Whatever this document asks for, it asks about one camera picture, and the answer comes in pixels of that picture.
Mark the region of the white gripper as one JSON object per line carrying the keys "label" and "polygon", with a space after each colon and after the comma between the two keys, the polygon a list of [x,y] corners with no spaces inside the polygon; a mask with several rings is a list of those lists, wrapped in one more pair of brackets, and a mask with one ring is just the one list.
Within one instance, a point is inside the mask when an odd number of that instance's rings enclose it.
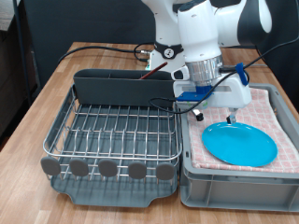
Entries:
{"label": "white gripper", "polygon": [[221,77],[216,78],[203,87],[190,80],[175,81],[173,89],[178,107],[198,108],[192,111],[197,121],[204,120],[204,115],[199,109],[228,107],[230,115],[226,121],[228,124],[236,123],[237,109],[244,108],[251,102],[249,85],[244,85],[237,75],[232,75],[217,85],[220,80]]}

